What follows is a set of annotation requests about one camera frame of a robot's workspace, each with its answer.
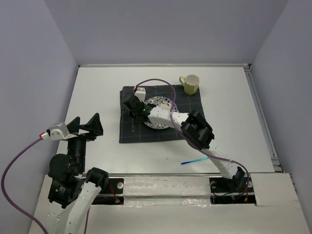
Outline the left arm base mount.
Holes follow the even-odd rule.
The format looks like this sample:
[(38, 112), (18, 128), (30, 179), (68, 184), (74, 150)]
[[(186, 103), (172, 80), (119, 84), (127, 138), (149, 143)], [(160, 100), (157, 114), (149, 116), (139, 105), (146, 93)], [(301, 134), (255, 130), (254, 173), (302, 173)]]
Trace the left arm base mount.
[(123, 205), (124, 178), (113, 177), (104, 190), (96, 196), (93, 205)]

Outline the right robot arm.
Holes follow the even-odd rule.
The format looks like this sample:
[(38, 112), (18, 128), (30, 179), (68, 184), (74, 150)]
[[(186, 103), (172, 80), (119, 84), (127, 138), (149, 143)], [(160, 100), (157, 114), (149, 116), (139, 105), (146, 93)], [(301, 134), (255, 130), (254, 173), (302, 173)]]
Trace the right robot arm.
[(210, 143), (215, 139), (212, 127), (197, 111), (191, 113), (174, 112), (155, 104), (142, 102), (132, 95), (123, 105), (127, 108), (131, 117), (144, 123), (161, 124), (174, 128), (187, 143), (203, 153), (219, 169), (224, 179), (224, 185), (229, 191), (236, 191), (243, 184), (243, 179), (250, 179), (245, 166), (237, 161), (223, 158), (209, 151)]

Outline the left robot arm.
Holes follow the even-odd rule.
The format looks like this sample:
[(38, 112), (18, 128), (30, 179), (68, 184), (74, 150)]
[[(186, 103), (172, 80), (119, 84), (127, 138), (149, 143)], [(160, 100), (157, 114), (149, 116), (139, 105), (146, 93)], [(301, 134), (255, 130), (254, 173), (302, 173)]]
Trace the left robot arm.
[(52, 179), (48, 195), (46, 229), (49, 234), (76, 234), (94, 199), (109, 184), (108, 172), (93, 167), (86, 178), (86, 144), (103, 135), (99, 113), (86, 124), (76, 117), (69, 124), (61, 122), (46, 131), (53, 141), (66, 141), (67, 152), (54, 155), (49, 162), (48, 176)]

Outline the iridescent fork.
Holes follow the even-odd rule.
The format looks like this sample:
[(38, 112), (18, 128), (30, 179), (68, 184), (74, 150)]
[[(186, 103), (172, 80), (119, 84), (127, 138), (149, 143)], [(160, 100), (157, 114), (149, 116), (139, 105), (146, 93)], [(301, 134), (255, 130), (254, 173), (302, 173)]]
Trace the iridescent fork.
[(134, 132), (135, 131), (135, 117), (132, 117), (132, 125), (131, 125), (132, 127), (132, 132)]

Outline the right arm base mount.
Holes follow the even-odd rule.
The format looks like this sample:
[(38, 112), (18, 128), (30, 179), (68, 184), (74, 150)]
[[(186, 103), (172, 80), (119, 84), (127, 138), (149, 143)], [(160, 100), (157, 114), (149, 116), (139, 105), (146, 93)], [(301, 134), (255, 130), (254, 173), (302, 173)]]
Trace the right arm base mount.
[(254, 187), (251, 176), (249, 181), (247, 176), (243, 177), (242, 182), (235, 183), (223, 177), (211, 177), (210, 201), (213, 205), (218, 204), (256, 204)]

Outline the dark plaid cloth napkin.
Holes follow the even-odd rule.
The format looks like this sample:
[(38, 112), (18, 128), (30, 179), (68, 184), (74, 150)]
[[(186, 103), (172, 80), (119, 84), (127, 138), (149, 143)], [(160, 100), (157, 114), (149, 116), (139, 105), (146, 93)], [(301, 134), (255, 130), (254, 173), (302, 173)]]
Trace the dark plaid cloth napkin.
[[(168, 85), (145, 86), (146, 99), (162, 96), (173, 100), (174, 94)], [(173, 110), (175, 112), (190, 113), (197, 111), (204, 116), (201, 102), (200, 90), (189, 96), (184, 92), (182, 85), (174, 85), (176, 91), (176, 99)], [(120, 122), (119, 122), (119, 143), (148, 143), (162, 142), (182, 139), (181, 135), (176, 133), (175, 129), (168, 128), (164, 130), (156, 130), (146, 126), (144, 123), (135, 119), (135, 131), (132, 132), (132, 118), (129, 117), (129, 111), (123, 105), (133, 94), (133, 86), (124, 86), (120, 91)]]

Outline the blue floral plate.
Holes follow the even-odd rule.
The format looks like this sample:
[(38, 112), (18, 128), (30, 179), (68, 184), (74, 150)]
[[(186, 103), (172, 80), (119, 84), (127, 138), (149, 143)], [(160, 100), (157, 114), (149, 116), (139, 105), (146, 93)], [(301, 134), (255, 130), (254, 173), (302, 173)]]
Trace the blue floral plate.
[[(159, 106), (162, 109), (170, 110), (171, 105), (172, 105), (172, 100), (169, 99), (168, 97), (157, 96), (157, 97), (151, 97), (144, 102), (145, 105), (147, 105), (148, 103)], [(166, 126), (163, 124), (152, 124), (148, 122), (145, 122), (144, 124), (156, 130), (164, 130), (164, 129), (170, 128), (169, 126)]]

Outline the cream yellow mug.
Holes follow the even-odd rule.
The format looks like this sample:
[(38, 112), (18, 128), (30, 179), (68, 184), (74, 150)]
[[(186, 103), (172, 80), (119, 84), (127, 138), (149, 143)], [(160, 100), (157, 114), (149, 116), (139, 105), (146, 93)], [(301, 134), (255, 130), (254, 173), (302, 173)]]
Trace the cream yellow mug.
[(189, 96), (194, 95), (199, 87), (199, 77), (196, 75), (180, 76), (179, 82), (183, 86), (184, 92)]

